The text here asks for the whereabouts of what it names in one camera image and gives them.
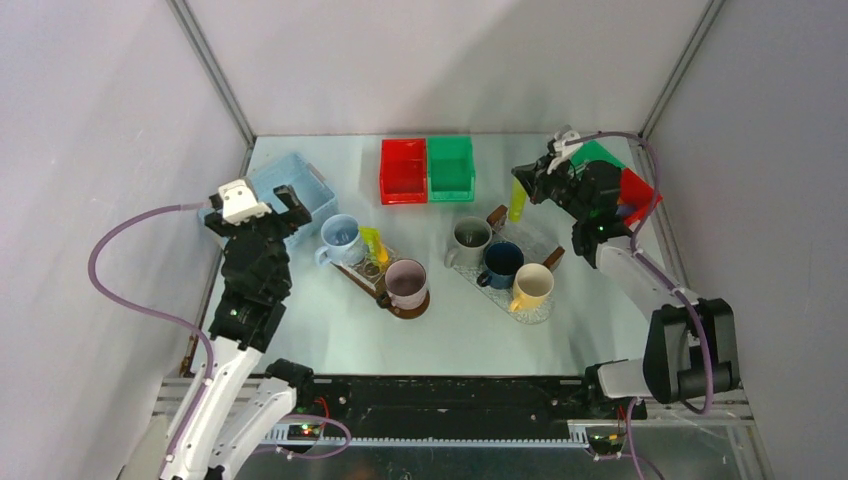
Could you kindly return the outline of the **light blue mug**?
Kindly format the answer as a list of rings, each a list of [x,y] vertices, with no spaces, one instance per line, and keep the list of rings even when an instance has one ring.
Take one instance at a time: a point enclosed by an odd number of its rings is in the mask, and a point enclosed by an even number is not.
[[[330,263],[352,266],[364,260],[367,247],[359,227],[359,222],[347,214],[337,214],[326,220],[320,230],[323,244],[315,251],[315,263],[318,266]]]

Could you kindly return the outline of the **brown ended acrylic rack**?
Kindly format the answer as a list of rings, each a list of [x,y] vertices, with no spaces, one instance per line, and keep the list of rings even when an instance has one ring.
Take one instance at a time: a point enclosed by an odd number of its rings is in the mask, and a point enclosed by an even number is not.
[[[554,272],[565,254],[565,249],[549,234],[527,222],[512,222],[508,217],[508,208],[496,207],[486,222],[493,231],[494,242],[511,242],[519,247],[525,263],[538,263]]]

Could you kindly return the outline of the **grey mug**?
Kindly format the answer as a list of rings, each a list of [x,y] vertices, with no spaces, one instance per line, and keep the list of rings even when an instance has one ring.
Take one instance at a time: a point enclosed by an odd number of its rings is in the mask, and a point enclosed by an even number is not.
[[[459,219],[452,230],[444,265],[447,268],[479,267],[492,237],[491,226],[486,220],[471,216]]]

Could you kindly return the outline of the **dark blue mug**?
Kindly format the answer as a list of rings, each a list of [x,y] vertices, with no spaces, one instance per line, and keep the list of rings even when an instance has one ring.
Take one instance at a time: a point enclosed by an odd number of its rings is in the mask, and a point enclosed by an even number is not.
[[[515,243],[504,241],[489,245],[483,255],[483,271],[476,279],[480,287],[507,290],[518,270],[524,265],[522,250]]]

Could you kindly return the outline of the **clear acrylic holder rack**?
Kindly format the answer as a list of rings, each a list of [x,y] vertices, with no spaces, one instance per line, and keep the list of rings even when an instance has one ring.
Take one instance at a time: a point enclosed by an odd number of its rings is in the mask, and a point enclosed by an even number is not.
[[[344,254],[341,264],[334,264],[339,272],[374,299],[385,291],[384,276],[388,266],[400,259],[396,249],[386,243],[382,246],[388,255],[384,263],[375,260],[365,241],[358,238]]]

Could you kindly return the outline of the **cream yellow mug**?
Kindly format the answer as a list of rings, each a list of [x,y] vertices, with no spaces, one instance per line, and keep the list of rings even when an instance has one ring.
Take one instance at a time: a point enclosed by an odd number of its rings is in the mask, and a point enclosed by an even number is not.
[[[555,279],[548,267],[538,263],[523,265],[514,277],[509,311],[538,308],[549,297],[554,286]]]

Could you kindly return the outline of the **mauve pink mug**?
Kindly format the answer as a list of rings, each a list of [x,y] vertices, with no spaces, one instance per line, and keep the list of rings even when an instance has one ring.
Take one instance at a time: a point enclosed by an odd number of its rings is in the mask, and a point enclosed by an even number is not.
[[[425,268],[412,259],[393,262],[385,272],[384,282],[385,290],[376,299],[383,309],[414,310],[424,303],[429,292]]]

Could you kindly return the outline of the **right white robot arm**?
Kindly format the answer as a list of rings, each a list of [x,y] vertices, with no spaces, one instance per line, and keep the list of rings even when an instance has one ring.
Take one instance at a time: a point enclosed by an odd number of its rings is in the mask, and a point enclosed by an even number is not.
[[[533,204],[549,200],[571,215],[572,249],[611,279],[648,321],[644,354],[588,369],[594,383],[581,392],[585,411],[606,418],[622,398],[661,404],[710,403],[739,388],[734,313],[723,299],[705,299],[685,288],[638,243],[624,207],[646,210],[653,192],[629,168],[604,160],[585,163],[548,158],[516,166],[512,174]]]

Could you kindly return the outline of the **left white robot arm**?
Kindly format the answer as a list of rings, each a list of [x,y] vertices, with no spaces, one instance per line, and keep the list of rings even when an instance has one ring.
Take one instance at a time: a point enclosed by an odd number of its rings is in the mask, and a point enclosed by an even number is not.
[[[248,405],[226,421],[285,312],[292,280],[284,240],[312,220],[292,186],[273,193],[283,212],[259,201],[245,180],[220,187],[211,198],[204,224],[226,241],[224,291],[209,327],[205,366],[167,434],[160,479],[232,479],[279,420],[315,406],[311,369],[280,359]]]

